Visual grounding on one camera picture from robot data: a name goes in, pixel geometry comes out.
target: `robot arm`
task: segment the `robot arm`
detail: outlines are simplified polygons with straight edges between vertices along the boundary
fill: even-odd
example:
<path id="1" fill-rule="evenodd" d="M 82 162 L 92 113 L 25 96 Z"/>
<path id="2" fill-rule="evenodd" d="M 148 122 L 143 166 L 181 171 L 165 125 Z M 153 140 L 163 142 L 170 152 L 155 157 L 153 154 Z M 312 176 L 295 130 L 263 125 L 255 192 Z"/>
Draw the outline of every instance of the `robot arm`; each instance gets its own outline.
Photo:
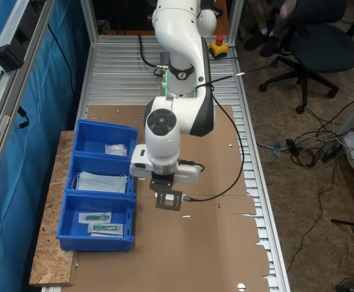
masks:
<path id="1" fill-rule="evenodd" d="M 196 184 L 201 171 L 194 163 L 180 163 L 180 134 L 205 136 L 215 123 L 210 85 L 196 91 L 197 86 L 210 82 L 207 43 L 196 23 L 200 8 L 213 6 L 214 1 L 210 2 L 159 0 L 153 14 L 156 37 L 170 52 L 167 96 L 156 97 L 146 107 L 146 144 L 136 146 L 130 172 L 151 178 L 156 206 L 164 209 L 179 210 L 181 205 L 183 194 L 172 190 L 173 183 Z M 164 204 L 167 197 L 173 200 L 172 207 Z"/>

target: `yellow button base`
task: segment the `yellow button base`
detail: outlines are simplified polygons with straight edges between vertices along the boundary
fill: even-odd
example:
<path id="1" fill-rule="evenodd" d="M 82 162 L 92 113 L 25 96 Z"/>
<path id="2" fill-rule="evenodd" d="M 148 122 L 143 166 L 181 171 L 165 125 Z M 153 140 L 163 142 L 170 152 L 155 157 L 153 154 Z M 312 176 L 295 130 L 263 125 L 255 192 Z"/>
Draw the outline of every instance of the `yellow button base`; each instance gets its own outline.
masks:
<path id="1" fill-rule="evenodd" d="M 228 54 L 228 46 L 223 42 L 220 46 L 213 41 L 209 44 L 209 52 L 214 59 L 224 58 Z"/>

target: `surgical mask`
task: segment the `surgical mask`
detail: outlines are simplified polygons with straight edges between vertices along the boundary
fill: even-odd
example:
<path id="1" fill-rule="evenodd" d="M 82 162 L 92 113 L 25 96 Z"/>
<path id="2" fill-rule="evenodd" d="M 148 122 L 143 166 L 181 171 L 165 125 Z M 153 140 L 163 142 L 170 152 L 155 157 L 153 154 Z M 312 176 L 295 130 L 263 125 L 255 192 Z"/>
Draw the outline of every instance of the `surgical mask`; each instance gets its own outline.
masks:
<path id="1" fill-rule="evenodd" d="M 76 190 L 92 190 L 96 192 L 125 193 L 127 175 L 106 176 L 89 172 L 78 173 Z"/>

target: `blue bin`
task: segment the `blue bin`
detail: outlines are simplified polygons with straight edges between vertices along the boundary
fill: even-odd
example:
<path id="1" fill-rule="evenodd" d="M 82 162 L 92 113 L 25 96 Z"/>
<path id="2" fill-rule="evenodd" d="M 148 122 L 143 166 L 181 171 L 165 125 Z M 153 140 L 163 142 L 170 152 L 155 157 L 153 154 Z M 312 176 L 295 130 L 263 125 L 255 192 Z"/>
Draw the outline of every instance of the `blue bin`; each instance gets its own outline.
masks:
<path id="1" fill-rule="evenodd" d="M 125 193 L 95 192 L 87 190 L 75 190 L 77 175 L 80 172 L 89 172 L 94 175 L 120 176 L 127 175 Z M 130 196 L 135 197 L 134 178 L 130 175 L 130 160 L 120 156 L 91 156 L 73 153 L 70 160 L 68 178 L 66 179 L 65 190 L 82 193 L 99 193 L 104 195 Z"/>
<path id="2" fill-rule="evenodd" d="M 134 243 L 134 207 L 134 198 L 65 192 L 56 234 L 61 249 L 128 251 Z M 125 225 L 123 237 L 92 237 L 88 224 L 78 223 L 78 214 L 84 212 L 112 212 L 111 222 Z"/>
<path id="3" fill-rule="evenodd" d="M 78 120 L 73 150 L 86 154 L 106 155 L 105 145 L 124 144 L 127 149 L 127 157 L 131 158 L 137 136 L 138 130 L 131 127 Z"/>

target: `cardboard sheet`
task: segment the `cardboard sheet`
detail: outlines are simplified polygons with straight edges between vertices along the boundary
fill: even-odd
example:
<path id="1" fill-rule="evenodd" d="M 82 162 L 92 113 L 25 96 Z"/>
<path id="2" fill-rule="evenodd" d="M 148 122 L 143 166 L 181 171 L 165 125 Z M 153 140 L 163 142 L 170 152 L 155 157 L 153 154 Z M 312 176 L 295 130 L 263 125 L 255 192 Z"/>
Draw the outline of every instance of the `cardboard sheet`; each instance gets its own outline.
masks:
<path id="1" fill-rule="evenodd" d="M 232 117 L 232 108 L 225 106 L 224 109 Z M 137 128 L 137 144 L 144 144 L 144 112 L 144 106 L 136 105 L 90 106 L 88 119 Z M 215 114 L 215 127 L 207 136 L 181 135 L 181 159 L 196 161 L 206 169 L 200 173 L 197 185 L 175 184 L 173 190 L 180 190 L 187 196 L 211 196 L 226 190 L 237 178 L 241 167 L 238 136 L 229 119 L 218 107 Z M 149 185 L 149 179 L 137 181 L 138 198 L 154 196 Z M 247 195 L 243 174 L 226 195 Z"/>
<path id="2" fill-rule="evenodd" d="M 269 291 L 269 263 L 259 242 L 251 196 L 183 203 L 183 211 L 137 199 L 129 252 L 81 252 L 74 286 L 65 292 Z"/>
<path id="3" fill-rule="evenodd" d="M 230 107 L 226 110 L 232 114 Z M 139 129 L 144 142 L 143 106 L 90 106 L 88 117 Z M 181 139 L 181 159 L 206 166 L 197 186 L 175 185 L 188 195 L 208 198 L 226 189 L 240 169 L 237 135 L 218 109 L 214 131 Z M 185 202 L 180 212 L 155 208 L 149 181 L 137 181 L 137 205 L 129 252 L 81 252 L 74 286 L 64 292 L 268 292 L 268 256 L 257 245 L 254 199 L 242 176 L 226 196 Z"/>

